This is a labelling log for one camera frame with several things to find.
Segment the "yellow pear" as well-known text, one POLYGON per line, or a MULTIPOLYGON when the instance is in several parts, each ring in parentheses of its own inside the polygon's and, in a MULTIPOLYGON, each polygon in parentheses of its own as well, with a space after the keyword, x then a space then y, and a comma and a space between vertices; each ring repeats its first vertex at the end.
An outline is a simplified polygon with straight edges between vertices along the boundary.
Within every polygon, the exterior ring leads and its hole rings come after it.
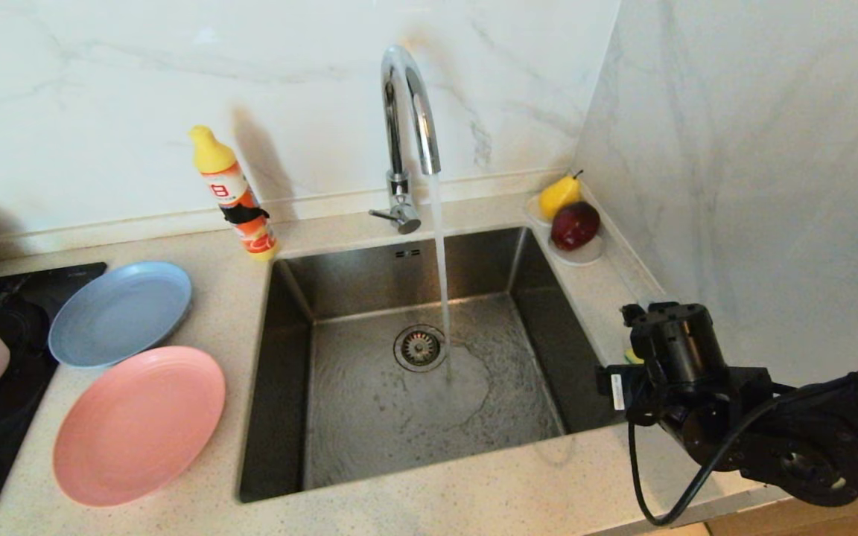
POLYGON ((555 181, 538 195, 538 210, 545 221, 551 223, 556 214, 568 205, 581 200, 581 183, 579 183, 579 172, 568 174, 555 181))

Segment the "blue-grey plate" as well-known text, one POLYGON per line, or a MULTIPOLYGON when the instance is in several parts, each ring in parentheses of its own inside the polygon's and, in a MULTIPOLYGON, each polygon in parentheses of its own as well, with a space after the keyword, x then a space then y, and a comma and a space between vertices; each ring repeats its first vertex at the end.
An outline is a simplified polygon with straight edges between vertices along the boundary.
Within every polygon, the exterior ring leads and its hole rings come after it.
POLYGON ((193 282, 176 264, 143 261, 78 290, 51 323, 48 349, 74 369, 102 369, 156 347, 193 304, 193 282))

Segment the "dark red apple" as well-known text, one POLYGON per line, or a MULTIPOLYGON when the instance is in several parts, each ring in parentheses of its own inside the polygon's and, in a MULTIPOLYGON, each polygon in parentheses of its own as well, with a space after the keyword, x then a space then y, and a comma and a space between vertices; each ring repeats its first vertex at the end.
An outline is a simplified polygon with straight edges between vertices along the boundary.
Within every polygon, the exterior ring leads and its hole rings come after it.
POLYGON ((550 240, 561 251, 574 251, 589 244, 600 230, 600 213, 592 204, 579 201, 558 210, 550 240))

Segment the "pink plate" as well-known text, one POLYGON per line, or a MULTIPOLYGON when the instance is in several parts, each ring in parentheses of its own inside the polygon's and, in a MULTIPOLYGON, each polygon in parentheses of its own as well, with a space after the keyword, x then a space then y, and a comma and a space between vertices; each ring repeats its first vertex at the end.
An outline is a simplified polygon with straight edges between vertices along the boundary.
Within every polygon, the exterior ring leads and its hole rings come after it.
POLYGON ((52 449, 62 493, 114 508, 169 485, 201 454, 227 397, 222 368, 188 346, 129 357, 72 404, 52 449))

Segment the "light wooden cabinet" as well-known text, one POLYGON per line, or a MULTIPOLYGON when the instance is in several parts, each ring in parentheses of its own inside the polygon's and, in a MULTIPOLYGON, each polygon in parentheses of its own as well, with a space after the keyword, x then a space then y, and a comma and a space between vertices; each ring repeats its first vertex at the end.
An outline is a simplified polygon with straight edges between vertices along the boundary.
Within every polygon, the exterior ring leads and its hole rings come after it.
POLYGON ((711 536, 858 536, 858 500, 844 508, 818 508, 794 499, 717 517, 711 536))

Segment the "chrome gooseneck faucet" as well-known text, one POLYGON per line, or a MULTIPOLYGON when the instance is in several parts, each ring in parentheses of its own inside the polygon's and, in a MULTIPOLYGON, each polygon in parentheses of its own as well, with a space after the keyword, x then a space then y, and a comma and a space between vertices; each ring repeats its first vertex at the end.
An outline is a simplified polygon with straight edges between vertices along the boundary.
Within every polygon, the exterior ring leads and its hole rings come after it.
POLYGON ((390 207, 388 211, 371 210, 369 214, 390 221, 399 234, 407 235, 418 230, 422 221, 410 191, 410 173, 403 163, 399 118, 402 103, 408 105, 410 111, 422 173, 436 176, 442 170, 442 163, 425 79, 414 57, 403 45, 386 48, 381 59, 381 100, 390 160, 386 173, 390 207))

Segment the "yellow-capped orange dish soap bottle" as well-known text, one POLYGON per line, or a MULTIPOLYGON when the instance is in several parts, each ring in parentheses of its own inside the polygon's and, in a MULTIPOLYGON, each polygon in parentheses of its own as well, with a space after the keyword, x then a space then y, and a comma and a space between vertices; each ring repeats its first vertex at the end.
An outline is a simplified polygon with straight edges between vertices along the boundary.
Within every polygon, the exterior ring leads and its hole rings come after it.
POLYGON ((194 146, 194 166, 222 217, 252 258, 271 261, 279 242, 234 150, 218 141, 207 126, 195 125, 188 136, 194 146))

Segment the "black induction cooktop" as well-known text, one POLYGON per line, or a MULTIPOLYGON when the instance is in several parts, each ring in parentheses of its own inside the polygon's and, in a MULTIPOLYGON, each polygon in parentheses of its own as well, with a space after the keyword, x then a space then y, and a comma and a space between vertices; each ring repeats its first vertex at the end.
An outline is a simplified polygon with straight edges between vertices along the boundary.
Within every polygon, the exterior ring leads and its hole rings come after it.
POLYGON ((107 268, 96 262, 0 277, 0 337, 11 352, 0 379, 0 493, 57 370, 48 349, 51 323, 107 268))

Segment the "stainless steel sink basin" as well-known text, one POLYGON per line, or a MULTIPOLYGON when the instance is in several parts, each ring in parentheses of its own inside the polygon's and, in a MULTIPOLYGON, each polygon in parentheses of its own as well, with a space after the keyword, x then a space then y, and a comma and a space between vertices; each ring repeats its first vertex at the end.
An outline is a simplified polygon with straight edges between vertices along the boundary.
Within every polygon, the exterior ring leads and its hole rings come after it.
POLYGON ((271 268, 238 499, 268 500, 616 424, 599 360, 525 227, 279 259, 271 268), (450 328, 443 329, 449 312, 450 328), (396 336, 432 325, 415 373, 396 336))

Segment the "round metal drain strainer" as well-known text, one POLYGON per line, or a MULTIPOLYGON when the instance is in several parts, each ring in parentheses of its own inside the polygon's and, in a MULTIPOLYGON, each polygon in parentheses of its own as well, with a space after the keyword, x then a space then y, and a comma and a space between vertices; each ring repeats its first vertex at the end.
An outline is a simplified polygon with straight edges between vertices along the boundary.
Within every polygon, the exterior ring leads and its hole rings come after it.
POLYGON ((411 325, 396 336, 393 356, 408 371, 433 371, 448 357, 446 336, 432 325, 411 325))

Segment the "small white dish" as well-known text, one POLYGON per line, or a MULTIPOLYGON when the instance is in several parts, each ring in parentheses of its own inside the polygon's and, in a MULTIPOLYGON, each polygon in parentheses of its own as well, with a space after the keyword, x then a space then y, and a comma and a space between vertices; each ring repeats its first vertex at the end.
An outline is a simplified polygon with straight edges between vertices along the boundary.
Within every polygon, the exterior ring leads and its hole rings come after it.
POLYGON ((539 195, 531 196, 525 204, 528 220, 534 224, 535 234, 547 244, 547 248, 554 258, 558 258, 562 264, 568 266, 587 266, 598 261, 605 253, 605 231, 599 226, 598 232, 582 247, 572 251, 559 250, 550 238, 551 222, 544 218, 538 203, 539 195))

